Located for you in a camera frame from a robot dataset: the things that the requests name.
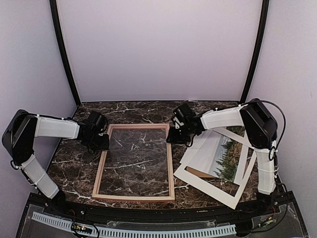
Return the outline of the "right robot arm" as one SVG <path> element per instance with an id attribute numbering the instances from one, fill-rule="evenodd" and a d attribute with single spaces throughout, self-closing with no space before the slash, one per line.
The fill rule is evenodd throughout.
<path id="1" fill-rule="evenodd" d="M 253 147 L 258 161 L 258 191 L 270 195 L 276 187 L 277 151 L 282 136 L 277 135 L 278 123 L 267 109 L 268 101 L 257 98 L 222 110 L 209 110 L 196 114 L 188 104 L 173 111 L 173 126 L 166 141 L 190 147 L 195 136 L 204 131 L 221 127 L 244 127 L 247 140 Z"/>

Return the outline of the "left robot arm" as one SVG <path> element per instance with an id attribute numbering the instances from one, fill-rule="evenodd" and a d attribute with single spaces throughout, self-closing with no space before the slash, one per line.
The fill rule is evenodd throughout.
<path id="1" fill-rule="evenodd" d="M 14 169 L 20 170 L 32 186 L 51 200 L 53 211 L 66 216 L 70 206 L 63 200 L 64 192 L 38 161 L 36 141 L 41 138 L 77 140 L 91 152 L 105 151 L 109 147 L 107 126 L 107 118 L 96 111 L 90 112 L 86 119 L 76 121 L 19 109 L 3 133 L 2 144 L 11 156 Z"/>

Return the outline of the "white mat board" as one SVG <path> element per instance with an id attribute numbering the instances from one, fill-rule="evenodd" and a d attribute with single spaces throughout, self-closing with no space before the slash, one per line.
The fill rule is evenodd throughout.
<path id="1" fill-rule="evenodd" d="M 243 129 L 242 127 L 239 127 L 238 129 L 241 130 L 242 132 L 235 133 L 235 132 L 228 130 L 227 128 L 216 128 L 216 129 L 213 129 L 212 131 L 216 131 L 222 135 L 225 135 L 225 136 L 230 137 L 231 139 L 233 139 L 235 141 L 242 143 L 243 145 L 249 147 L 249 150 L 253 149 L 253 147 L 251 146 L 251 144 L 248 141 L 248 137 L 247 137 L 247 133 L 246 133 L 245 129 Z M 223 203 L 224 205 L 226 205 L 232 209 L 235 209 L 241 196 L 242 196 L 243 191 L 245 190 L 246 184 L 247 184 L 249 177 L 252 173 L 256 158 L 257 158 L 257 156 L 256 156 L 255 152 L 252 153 L 252 156 L 247 157 L 248 166 L 246 168 L 242 183 L 240 185 L 238 185 L 239 187 L 238 187 L 234 196 L 232 196 L 229 193 L 223 191 L 222 189 L 212 185 L 211 183 L 203 180 L 202 178 L 199 178 L 199 177 L 189 173 L 188 171 L 186 171 L 185 165 L 182 163 L 180 163 L 180 166 L 175 171 L 174 176 L 176 178 L 184 181 L 185 183 L 191 185 L 192 187 L 200 190 L 201 192 L 207 194 L 208 196 L 216 199 L 217 201 Z"/>

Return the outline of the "landscape photo print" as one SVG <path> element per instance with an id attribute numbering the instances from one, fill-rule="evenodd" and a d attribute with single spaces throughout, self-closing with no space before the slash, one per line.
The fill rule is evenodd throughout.
<path id="1" fill-rule="evenodd" d="M 198 171 L 198 176 L 206 174 L 240 185 L 248 166 L 248 150 L 249 147 L 230 137 L 207 130 L 195 139 L 180 163 L 187 171 Z"/>

